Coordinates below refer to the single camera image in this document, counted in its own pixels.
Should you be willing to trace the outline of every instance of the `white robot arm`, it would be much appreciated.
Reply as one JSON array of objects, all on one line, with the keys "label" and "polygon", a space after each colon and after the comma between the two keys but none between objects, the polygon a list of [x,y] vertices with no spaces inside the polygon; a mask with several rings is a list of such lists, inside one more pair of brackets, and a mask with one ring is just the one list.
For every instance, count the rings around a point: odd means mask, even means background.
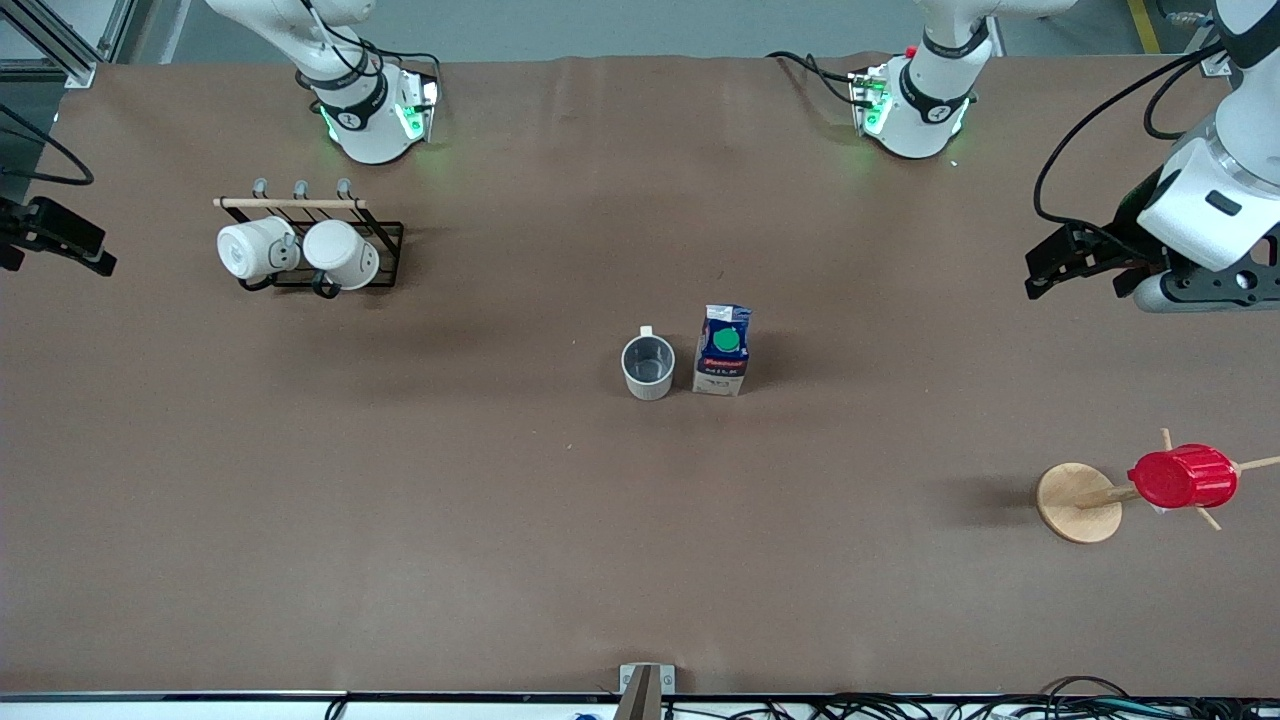
[{"label": "white robot arm", "polygon": [[904,158],[938,154],[960,132],[973,83],[991,59],[987,17],[1044,17],[1076,0],[915,0],[924,40],[911,56],[855,74],[854,123],[859,132]]},{"label": "white robot arm", "polygon": [[375,0],[206,1],[293,60],[320,99],[329,136],[352,160],[388,163],[428,137],[436,78],[385,61],[347,27],[369,19]]},{"label": "white robot arm", "polygon": [[1239,87],[1102,232],[1066,223],[1027,254],[1033,300],[1124,269],[1116,295],[1149,313],[1280,309],[1280,0],[1217,0],[1213,14]]}]

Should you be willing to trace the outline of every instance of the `blue milk carton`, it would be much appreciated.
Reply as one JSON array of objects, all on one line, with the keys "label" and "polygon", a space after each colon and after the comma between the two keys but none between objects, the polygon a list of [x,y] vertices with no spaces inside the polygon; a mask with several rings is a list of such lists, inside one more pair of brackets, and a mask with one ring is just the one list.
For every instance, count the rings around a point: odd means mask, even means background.
[{"label": "blue milk carton", "polygon": [[746,377],[746,325],[751,310],[708,305],[694,361],[694,392],[736,396]]}]

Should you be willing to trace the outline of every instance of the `brown paper tablecloth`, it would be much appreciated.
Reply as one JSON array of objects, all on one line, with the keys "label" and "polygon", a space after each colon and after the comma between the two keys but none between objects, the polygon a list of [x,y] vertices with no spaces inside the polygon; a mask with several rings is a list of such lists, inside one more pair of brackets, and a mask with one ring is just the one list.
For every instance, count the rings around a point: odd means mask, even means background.
[{"label": "brown paper tablecloth", "polygon": [[[1157,61],[993,61],[923,161],[774,61],[447,65],[438,143],[378,168],[291,67],[102,68],[58,123],[99,182],[35,192],[118,272],[0,278],[0,687],[594,691],[662,660],[699,692],[1280,693],[1280,473],[1221,533],[1134,505],[1076,547],[1030,505],[1162,425],[1280,451],[1275,315],[1023,293],[1041,163]],[[1106,219],[1158,165],[1139,113],[1052,209]],[[243,292],[210,200],[257,177],[349,177],[408,225],[401,286]],[[739,398],[684,391],[707,302],[755,310]],[[681,354],[655,404],[618,369],[641,324]]]}]

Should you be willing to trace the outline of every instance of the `black cable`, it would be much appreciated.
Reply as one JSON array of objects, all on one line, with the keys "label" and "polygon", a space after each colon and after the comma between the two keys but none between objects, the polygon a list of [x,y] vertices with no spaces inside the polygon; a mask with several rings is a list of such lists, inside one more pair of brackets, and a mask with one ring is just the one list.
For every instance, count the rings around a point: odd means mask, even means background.
[{"label": "black cable", "polygon": [[[324,22],[324,18],[320,17],[320,13],[316,12],[315,5],[311,4],[311,0],[298,0],[298,1],[302,3],[302,6],[307,9],[307,13],[316,22],[320,23],[321,29],[324,29],[325,32],[328,32],[332,36],[337,36],[340,40],[346,40],[347,42],[351,42],[352,45],[360,47],[361,53],[369,53],[369,49],[365,47],[364,45],[361,45],[358,42],[352,42],[349,38],[346,38],[346,37],[335,33],[334,29],[332,27],[329,27],[329,23]],[[383,74],[381,68],[374,68],[372,72],[365,72],[365,70],[357,69],[356,65],[352,65],[351,61],[347,60],[347,56],[342,54],[342,50],[335,44],[332,44],[329,46],[333,49],[333,54],[338,56],[338,60],[340,60],[342,64],[346,65],[347,69],[351,70],[352,73],[355,73],[356,76],[358,76],[358,77],[378,77],[378,76]]]},{"label": "black cable", "polygon": [[1197,65],[1198,63],[1187,63],[1181,68],[1178,68],[1174,74],[1169,76],[1169,78],[1166,78],[1165,82],[1156,88],[1151,100],[1147,101],[1147,109],[1142,113],[1142,129],[1147,131],[1147,135],[1155,137],[1156,140],[1180,140],[1184,135],[1187,135],[1185,132],[1165,132],[1156,129],[1156,126],[1152,122],[1152,115],[1156,114],[1156,106],[1160,105],[1161,100],[1164,100],[1169,88],[1172,87],[1174,83],[1176,83],[1183,76],[1196,69]]},{"label": "black cable", "polygon": [[64,158],[67,158],[68,160],[70,160],[72,164],[76,165],[76,169],[79,170],[81,174],[84,176],[84,177],[81,177],[81,178],[67,178],[67,177],[61,177],[61,176],[50,176],[50,174],[45,174],[45,173],[27,173],[27,172],[23,172],[23,170],[10,170],[9,168],[4,168],[4,167],[0,167],[0,176],[10,176],[10,177],[15,177],[15,178],[27,178],[27,179],[44,181],[44,182],[55,182],[55,183],[59,183],[59,184],[82,184],[83,186],[83,184],[91,184],[93,182],[93,173],[88,169],[88,165],[86,165],[84,163],[82,163],[81,159],[77,158],[74,152],[72,152],[70,150],[68,150],[61,142],[58,142],[56,140],[54,140],[52,137],[50,137],[50,135],[47,132],[45,132],[45,131],[37,128],[36,126],[31,124],[29,122],[27,122],[26,118],[23,118],[18,113],[14,113],[13,110],[10,110],[9,106],[5,105],[4,102],[0,102],[0,113],[4,113],[5,115],[9,115],[9,119],[12,119],[13,122],[18,123],[23,128],[26,128],[27,132],[35,135],[41,141],[47,142],[49,145],[54,146],[54,149],[58,150],[59,152],[61,152]]},{"label": "black cable", "polygon": [[[1043,700],[1042,696],[1030,696],[1030,694],[1001,696],[998,698],[987,702],[986,705],[979,706],[978,710],[974,710],[973,712],[963,717],[963,720],[988,720],[991,715],[996,711],[996,708],[1000,707],[1001,705],[1025,705],[1032,702],[1038,703],[1042,700]],[[950,716],[951,711],[947,711],[947,719],[945,720],[950,720]]]},{"label": "black cable", "polygon": [[324,720],[340,720],[344,712],[347,712],[347,698],[339,697],[325,708]]},{"label": "black cable", "polygon": [[1053,688],[1048,691],[1048,697],[1055,698],[1059,693],[1076,683],[1093,683],[1094,685],[1106,688],[1120,697],[1129,697],[1129,693],[1124,691],[1120,685],[1107,680],[1105,678],[1098,678],[1097,675],[1068,675],[1053,684]]},{"label": "black cable", "polygon": [[40,140],[38,137],[31,137],[29,135],[23,135],[20,132],[15,131],[15,129],[0,128],[0,132],[3,132],[5,135],[12,135],[12,136],[17,137],[18,140],[26,140],[27,142],[35,142],[36,145],[44,145],[44,141]]},{"label": "black cable", "polygon": [[1180,68],[1184,63],[1190,63],[1190,64],[1199,63],[1201,60],[1203,60],[1206,58],[1210,58],[1212,55],[1216,55],[1216,54],[1219,54],[1221,51],[1222,51],[1222,44],[1221,42],[1215,42],[1213,45],[1210,45],[1208,47],[1197,50],[1196,53],[1190,53],[1188,55],[1183,55],[1183,56],[1180,56],[1180,58],[1178,58],[1175,60],[1165,63],[1164,65],[1161,65],[1161,67],[1156,68],[1155,70],[1147,73],[1142,78],[1134,81],[1133,83],[1130,83],[1128,87],[1125,87],[1120,92],[1116,92],[1115,95],[1112,95],[1111,97],[1108,97],[1107,100],[1105,100],[1101,105],[1098,105],[1093,110],[1089,110],[1089,113],[1087,115],[1084,115],[1084,118],[1082,118],[1080,122],[1075,123],[1075,127],[1073,127],[1070,131],[1068,131],[1068,133],[1057,143],[1057,147],[1053,149],[1053,152],[1050,154],[1048,160],[1044,161],[1044,167],[1041,168],[1039,176],[1036,177],[1036,187],[1032,191],[1032,205],[1036,209],[1036,214],[1039,215],[1042,219],[1046,219],[1046,220],[1048,220],[1051,223],[1060,223],[1060,224],[1064,224],[1064,225],[1071,225],[1071,227],[1075,227],[1075,228],[1082,228],[1082,229],[1093,232],[1093,233],[1096,233],[1098,236],[1102,236],[1103,238],[1114,242],[1115,245],[1117,245],[1125,252],[1128,252],[1129,255],[1133,255],[1134,258],[1144,259],[1148,263],[1158,263],[1160,258],[1151,258],[1151,256],[1147,256],[1143,252],[1138,252],[1135,249],[1129,247],[1129,245],[1125,243],[1124,241],[1121,241],[1120,238],[1115,237],[1114,234],[1108,233],[1107,231],[1102,229],[1101,227],[1098,227],[1098,225],[1096,225],[1096,224],[1093,224],[1093,223],[1091,223],[1088,220],[1082,220],[1079,218],[1071,218],[1071,217],[1068,217],[1068,215],[1056,215],[1053,213],[1046,211],[1044,210],[1044,205],[1043,205],[1044,179],[1048,178],[1050,170],[1053,168],[1053,164],[1057,163],[1057,159],[1062,154],[1062,151],[1066,150],[1066,146],[1070,145],[1070,142],[1073,140],[1075,140],[1075,136],[1080,135],[1080,131],[1083,131],[1085,128],[1085,126],[1088,126],[1089,123],[1092,123],[1098,115],[1101,115],[1102,113],[1105,113],[1108,109],[1111,109],[1111,106],[1114,106],[1116,102],[1124,100],[1125,97],[1133,95],[1134,92],[1137,92],[1142,87],[1149,85],[1156,78],[1158,78],[1158,77],[1161,77],[1161,76],[1164,76],[1164,74],[1166,74],[1166,73],[1169,73],[1171,70],[1175,70],[1175,69]]},{"label": "black cable", "polygon": [[671,719],[671,717],[672,717],[672,716],[673,716],[673,715],[675,715],[676,712],[687,712],[687,714],[690,714],[690,715],[700,715],[700,716],[703,716],[703,717],[716,717],[717,720],[728,720],[728,717],[727,717],[726,715],[718,715],[718,714],[716,714],[716,712],[707,712],[705,710],[689,710],[689,708],[681,708],[681,707],[676,707],[676,703],[673,703],[673,702],[668,702],[668,703],[667,703],[667,717],[668,717],[668,720],[669,720],[669,719]]},{"label": "black cable", "polygon": [[768,707],[771,712],[773,712],[773,717],[777,720],[796,720],[795,717],[791,716],[790,712],[774,705],[772,700],[764,701],[764,706]]},{"label": "black cable", "polygon": [[[827,90],[831,91],[831,94],[835,95],[836,97],[838,97],[842,102],[846,102],[846,104],[852,105],[855,108],[870,108],[872,106],[870,102],[868,102],[865,100],[854,100],[852,97],[849,96],[847,92],[841,92],[840,90],[836,88],[836,86],[831,85],[831,81],[842,82],[845,85],[849,85],[850,83],[849,76],[847,74],[842,76],[840,73],[833,73],[831,70],[823,69],[820,65],[818,65],[818,59],[814,58],[812,53],[808,54],[808,55],[805,55],[804,58],[801,58],[800,55],[796,55],[795,53],[787,53],[786,50],[778,50],[777,53],[769,53],[768,55],[765,55],[765,58],[774,58],[774,59],[778,59],[778,60],[791,60],[792,63],[796,63],[801,68],[804,68],[804,69],[809,70],[810,73],[818,76],[818,79],[822,81],[822,85],[824,85],[827,87]],[[863,72],[865,69],[867,68],[859,68],[858,70],[854,70],[854,72],[855,73],[856,72]]]},{"label": "black cable", "polygon": [[[923,717],[915,717],[906,712],[902,706],[910,706],[920,711]],[[835,720],[845,720],[859,712],[873,720],[936,720],[933,712],[928,707],[916,702],[908,696],[891,696],[883,693],[836,693],[831,696],[831,700],[824,703],[826,707],[833,707],[841,710],[844,714]],[[948,711],[948,717],[951,712],[957,708],[952,707]]]},{"label": "black cable", "polygon": [[338,31],[335,31],[333,28],[329,28],[329,33],[333,35],[334,37],[339,38],[339,40],[346,40],[347,42],[351,42],[352,45],[358,45],[360,47],[364,47],[365,50],[367,50],[370,53],[375,53],[383,60],[385,60],[387,58],[396,58],[397,60],[404,60],[406,58],[426,58],[426,59],[431,60],[431,68],[433,68],[433,72],[434,72],[434,76],[431,77],[431,79],[436,79],[436,81],[440,79],[440,59],[436,58],[435,55],[430,54],[430,53],[399,53],[399,51],[396,51],[396,50],[384,50],[383,47],[379,47],[378,45],[374,45],[369,40],[365,40],[362,37],[347,37],[346,35],[342,35],[340,32],[338,32]]}]

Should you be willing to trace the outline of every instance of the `mug rack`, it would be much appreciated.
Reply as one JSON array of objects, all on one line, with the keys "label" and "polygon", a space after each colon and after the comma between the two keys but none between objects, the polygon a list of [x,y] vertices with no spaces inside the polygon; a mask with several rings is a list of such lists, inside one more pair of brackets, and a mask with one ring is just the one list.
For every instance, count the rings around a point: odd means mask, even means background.
[{"label": "mug rack", "polygon": [[[396,287],[399,274],[401,251],[404,242],[404,224],[398,222],[385,223],[374,217],[369,210],[369,204],[352,195],[351,181],[342,178],[338,181],[337,197],[333,200],[312,200],[307,197],[306,181],[298,181],[293,186],[293,199],[276,200],[266,195],[266,179],[253,181],[252,197],[215,197],[214,205],[227,210],[227,214],[237,223],[248,223],[253,219],[246,210],[260,210],[265,215],[274,215],[289,223],[294,237],[292,242],[301,243],[316,223],[323,220],[343,220],[351,224],[365,240],[381,245],[378,250],[378,274],[365,287]],[[269,287],[283,288],[311,288],[312,292],[333,300],[342,291],[339,286],[325,281],[324,270],[312,268],[303,256],[298,266],[293,270],[280,270],[271,273],[261,281],[238,281],[239,286],[250,292],[257,292]]]}]

